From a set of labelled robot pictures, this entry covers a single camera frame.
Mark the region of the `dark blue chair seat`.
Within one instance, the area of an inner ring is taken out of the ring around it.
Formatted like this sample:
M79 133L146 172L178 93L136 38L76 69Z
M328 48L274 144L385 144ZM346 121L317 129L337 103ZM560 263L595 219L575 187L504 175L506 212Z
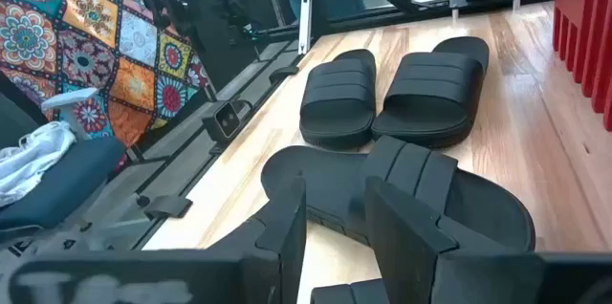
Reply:
M24 198L0 208L0 232L58 226L94 194L124 152L114 137L76 142Z

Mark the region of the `white upright strip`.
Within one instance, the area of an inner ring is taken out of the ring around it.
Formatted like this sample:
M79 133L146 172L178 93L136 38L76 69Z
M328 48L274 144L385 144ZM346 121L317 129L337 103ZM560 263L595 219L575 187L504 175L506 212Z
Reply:
M306 55L311 44L312 0L300 0L298 53Z

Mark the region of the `red plastic bin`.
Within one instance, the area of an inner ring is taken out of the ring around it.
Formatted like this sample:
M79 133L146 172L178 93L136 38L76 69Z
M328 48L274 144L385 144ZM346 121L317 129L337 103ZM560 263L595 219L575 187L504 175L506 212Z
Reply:
M612 132L612 0L555 0L553 46Z

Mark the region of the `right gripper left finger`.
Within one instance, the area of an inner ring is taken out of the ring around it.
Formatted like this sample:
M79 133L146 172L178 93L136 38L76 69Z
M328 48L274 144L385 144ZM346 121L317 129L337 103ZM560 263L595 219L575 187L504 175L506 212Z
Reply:
M205 304L296 304L306 241L306 184L293 182L211 245Z

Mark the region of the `black rubber slide sandal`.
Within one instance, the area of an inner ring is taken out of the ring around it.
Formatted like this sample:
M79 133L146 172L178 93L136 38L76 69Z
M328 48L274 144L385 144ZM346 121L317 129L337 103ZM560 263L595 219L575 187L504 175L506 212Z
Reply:
M475 36L406 54L372 124L374 137L429 148L463 141L475 122L489 59L488 43Z
M450 156L391 137L379 138L367 154L287 146L266 161L261 183L273 198L303 179L309 220L367 245L364 190L370 176L501 245L536 246L533 219L510 191L461 169Z
M310 304L389 304L381 279L313 288Z
M299 109L302 138L336 150L369 143L376 117L376 77L376 59L367 49L341 53L314 67Z

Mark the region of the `colourful patchwork cloth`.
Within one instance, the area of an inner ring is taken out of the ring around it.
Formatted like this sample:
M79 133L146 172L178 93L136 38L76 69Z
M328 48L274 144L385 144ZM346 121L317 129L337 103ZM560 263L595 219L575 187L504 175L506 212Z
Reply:
M90 137L126 145L209 86L190 40L155 26L143 0L0 0L0 72L35 104L97 88L77 120Z

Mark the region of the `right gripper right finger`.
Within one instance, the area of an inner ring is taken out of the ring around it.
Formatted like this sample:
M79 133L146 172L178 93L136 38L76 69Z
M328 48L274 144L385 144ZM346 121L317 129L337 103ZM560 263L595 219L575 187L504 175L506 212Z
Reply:
M532 304L518 254L377 177L365 215L390 304Z

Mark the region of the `black aluminium table frame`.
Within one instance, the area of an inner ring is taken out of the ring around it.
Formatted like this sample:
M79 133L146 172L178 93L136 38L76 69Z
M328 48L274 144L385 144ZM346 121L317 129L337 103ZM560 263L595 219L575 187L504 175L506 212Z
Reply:
M441 12L428 12L419 17L393 17L394 9L386 0L360 0L367 12L347 14L345 19L357 22L349 27L334 27L334 32L356 31L374 27L395 25L400 22L418 21L443 16ZM415 4L442 7L444 13L449 0L412 0ZM209 49L204 55L203 74L210 80L178 119L169 126L159 128L143 136L127 150L125 163L111 173L110 180L101 196L101 201L87 213L93 223L104 228L119 223L144 221L142 225L130 226L127 232L112 235L107 241L111 249L131 250L142 247L152 235L160 221L149 220L144 209L148 199L160 196L186 196L203 176L217 156L209 151L218 145L202 124L202 116L216 100L245 99L252 105L248 113L243 109L239 115L249 121L276 91L281 79L270 79L273 71L285 66L297 66L305 55L298 54L298 40L272 43L239 43L230 46L229 33L221 36L221 19L207 16L214 24L217 34L200 33L200 41L206 41ZM111 204L126 204L118 215L110 214Z

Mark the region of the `white crumpled cloth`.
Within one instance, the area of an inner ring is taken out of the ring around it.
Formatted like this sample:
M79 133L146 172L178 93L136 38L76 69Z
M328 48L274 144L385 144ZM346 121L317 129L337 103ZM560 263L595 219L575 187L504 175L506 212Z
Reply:
M0 207L29 194L76 139L67 122L53 121L20 138L17 146L0 149Z

